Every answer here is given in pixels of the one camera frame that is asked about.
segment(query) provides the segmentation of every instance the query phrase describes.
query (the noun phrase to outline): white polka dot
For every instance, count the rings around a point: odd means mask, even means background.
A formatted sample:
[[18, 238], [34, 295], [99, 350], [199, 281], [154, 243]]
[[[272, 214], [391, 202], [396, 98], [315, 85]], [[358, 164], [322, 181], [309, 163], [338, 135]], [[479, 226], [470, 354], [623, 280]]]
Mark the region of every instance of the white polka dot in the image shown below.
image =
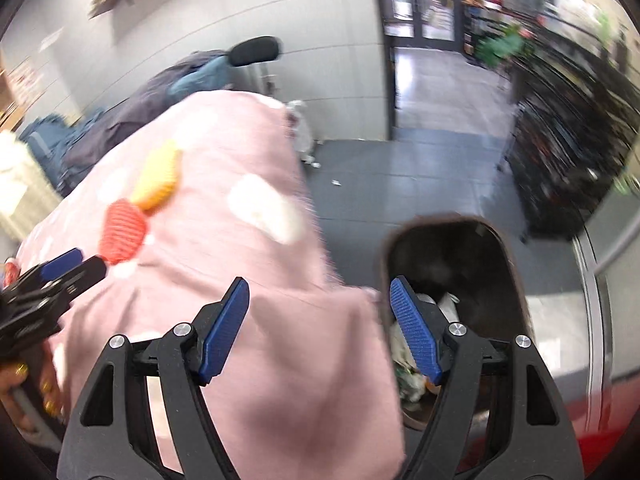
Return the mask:
[[111, 204], [121, 198], [128, 176], [129, 170], [126, 168], [119, 168], [111, 173], [98, 190], [98, 200], [103, 204]]
[[218, 115], [211, 110], [203, 110], [186, 117], [174, 133], [174, 140], [180, 150], [193, 149], [218, 122]]
[[279, 110], [284, 107], [284, 103], [281, 103], [277, 99], [273, 97], [268, 97], [262, 94], [254, 94], [255, 97], [260, 101], [263, 105], [267, 105], [269, 108], [273, 108], [274, 110]]
[[40, 261], [41, 262], [46, 262], [47, 261], [47, 254], [49, 253], [49, 250], [50, 250], [52, 245], [53, 245], [53, 238], [50, 236], [45, 240], [45, 242], [42, 245], [42, 248], [40, 250]]
[[113, 277], [119, 280], [126, 280], [133, 276], [133, 273], [136, 272], [138, 268], [138, 260], [133, 259], [128, 262], [122, 262], [121, 264], [117, 264], [116, 266], [111, 267], [111, 272], [113, 273]]
[[245, 175], [233, 186], [227, 205], [239, 219], [280, 244], [290, 245], [302, 238], [305, 222], [296, 203], [256, 174]]
[[65, 346], [60, 343], [53, 351], [53, 366], [56, 369], [58, 384], [62, 384], [66, 377], [66, 354]]

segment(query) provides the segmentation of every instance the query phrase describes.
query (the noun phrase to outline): doorway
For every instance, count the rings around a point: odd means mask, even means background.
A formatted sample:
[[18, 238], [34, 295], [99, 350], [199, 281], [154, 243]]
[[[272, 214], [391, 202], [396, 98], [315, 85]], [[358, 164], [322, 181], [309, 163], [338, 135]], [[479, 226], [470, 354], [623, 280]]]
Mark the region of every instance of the doorway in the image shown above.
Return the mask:
[[381, 0], [392, 47], [462, 50], [462, 0]]

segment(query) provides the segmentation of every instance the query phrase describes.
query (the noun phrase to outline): door frame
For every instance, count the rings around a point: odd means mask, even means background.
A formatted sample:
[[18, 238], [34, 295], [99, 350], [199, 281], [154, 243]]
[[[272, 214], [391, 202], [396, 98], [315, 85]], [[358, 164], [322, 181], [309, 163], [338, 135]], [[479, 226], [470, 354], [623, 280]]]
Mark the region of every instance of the door frame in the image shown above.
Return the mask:
[[420, 6], [418, 0], [411, 0], [414, 26], [414, 36], [412, 38], [398, 38], [397, 36], [390, 36], [384, 34], [385, 30], [385, 18], [384, 13], [381, 12], [383, 22], [383, 34], [389, 39], [391, 47], [413, 47], [413, 48], [436, 48], [438, 50], [453, 50], [462, 52], [463, 48], [463, 9], [462, 0], [453, 0], [453, 40], [430, 40], [422, 36], [422, 15], [420, 13]]

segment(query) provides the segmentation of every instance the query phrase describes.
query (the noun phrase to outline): pink polka dot fabric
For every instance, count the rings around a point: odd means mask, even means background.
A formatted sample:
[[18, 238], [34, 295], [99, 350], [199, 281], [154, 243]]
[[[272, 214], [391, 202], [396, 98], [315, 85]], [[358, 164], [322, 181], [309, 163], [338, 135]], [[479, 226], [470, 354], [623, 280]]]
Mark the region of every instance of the pink polka dot fabric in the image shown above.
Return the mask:
[[[150, 150], [176, 139], [182, 179], [148, 218], [148, 242], [79, 297], [52, 338], [67, 413], [110, 336], [165, 333], [242, 276], [249, 312], [222, 374], [204, 388], [240, 476], [388, 480], [404, 450], [375, 295], [336, 277], [288, 125], [284, 107], [254, 94], [194, 94], [111, 150], [28, 237], [18, 260], [26, 270], [73, 247], [96, 254], [108, 204], [130, 195]], [[297, 208], [303, 231], [295, 242], [279, 243], [231, 211], [229, 193], [248, 174]], [[163, 461], [180, 470], [161, 427]]]

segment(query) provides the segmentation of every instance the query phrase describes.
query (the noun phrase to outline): human hand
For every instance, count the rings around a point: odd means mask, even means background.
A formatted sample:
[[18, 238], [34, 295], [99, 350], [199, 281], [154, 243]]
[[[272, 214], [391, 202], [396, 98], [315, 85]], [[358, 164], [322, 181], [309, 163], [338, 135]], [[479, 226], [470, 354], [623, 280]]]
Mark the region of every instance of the human hand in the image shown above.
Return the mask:
[[[50, 416], [60, 415], [62, 406], [62, 394], [56, 379], [56, 369], [53, 366], [53, 355], [51, 346], [47, 341], [42, 344], [43, 359], [42, 373], [39, 377], [38, 386], [42, 394], [44, 409]], [[0, 401], [4, 405], [6, 412], [17, 428], [33, 433], [35, 427], [33, 423], [22, 412], [20, 406], [15, 402], [10, 391], [12, 388], [20, 386], [28, 377], [29, 369], [25, 363], [15, 362], [0, 366]]]

